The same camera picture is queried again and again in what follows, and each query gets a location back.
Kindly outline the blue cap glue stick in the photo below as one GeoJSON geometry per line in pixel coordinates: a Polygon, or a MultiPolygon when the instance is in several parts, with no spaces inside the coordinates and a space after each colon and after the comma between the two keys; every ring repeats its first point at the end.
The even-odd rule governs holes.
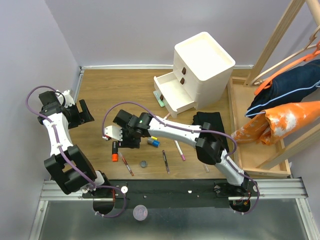
{"type": "Polygon", "coordinates": [[[156,148],[158,148],[160,146],[160,142],[157,141],[157,140],[154,140],[153,138],[148,138],[147,139],[147,144],[151,145],[153,147],[156,147],[156,148]]]}

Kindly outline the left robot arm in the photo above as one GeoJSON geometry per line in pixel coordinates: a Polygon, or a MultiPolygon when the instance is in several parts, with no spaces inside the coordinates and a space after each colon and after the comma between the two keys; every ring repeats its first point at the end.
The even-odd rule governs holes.
{"type": "Polygon", "coordinates": [[[38,121],[47,129],[50,140],[50,157],[44,161],[46,170],[66,195],[93,190],[99,197],[107,197],[111,191],[108,178],[94,170],[69,134],[70,129],[95,120],[85,100],[79,101],[79,111],[69,90],[49,90],[38,97],[42,103],[38,121]]]}

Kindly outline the white drawer cabinet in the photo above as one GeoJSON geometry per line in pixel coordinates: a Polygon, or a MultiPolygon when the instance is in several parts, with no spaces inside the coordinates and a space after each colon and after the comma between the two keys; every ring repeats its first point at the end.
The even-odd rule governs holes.
{"type": "Polygon", "coordinates": [[[173,71],[200,110],[219,101],[236,61],[206,31],[174,46],[173,71]]]}

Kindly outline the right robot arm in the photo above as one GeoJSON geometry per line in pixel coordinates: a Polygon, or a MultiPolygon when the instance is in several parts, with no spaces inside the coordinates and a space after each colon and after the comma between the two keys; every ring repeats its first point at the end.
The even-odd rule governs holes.
{"type": "Polygon", "coordinates": [[[161,137],[185,143],[196,150],[199,161],[215,166],[225,177],[230,191],[241,196],[247,193],[250,177],[230,158],[218,135],[228,137],[223,132],[212,130],[212,125],[187,125],[169,121],[152,113],[143,112],[135,116],[120,110],[113,123],[104,128],[106,137],[118,141],[121,148],[140,147],[141,138],[161,137]]]}

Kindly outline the grey round cap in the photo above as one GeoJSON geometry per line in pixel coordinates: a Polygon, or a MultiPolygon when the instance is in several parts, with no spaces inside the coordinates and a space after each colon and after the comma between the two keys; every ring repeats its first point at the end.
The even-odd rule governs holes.
{"type": "Polygon", "coordinates": [[[140,166],[141,166],[142,168],[146,168],[146,167],[148,166],[148,163],[143,160],[143,161],[140,162],[140,166]]]}

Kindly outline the white bottom drawer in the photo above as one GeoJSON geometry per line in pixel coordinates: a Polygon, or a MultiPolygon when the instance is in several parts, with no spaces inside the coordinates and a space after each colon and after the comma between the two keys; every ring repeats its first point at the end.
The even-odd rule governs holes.
{"type": "Polygon", "coordinates": [[[196,102],[179,83],[167,82],[159,86],[166,109],[173,118],[196,107],[196,102]]]}

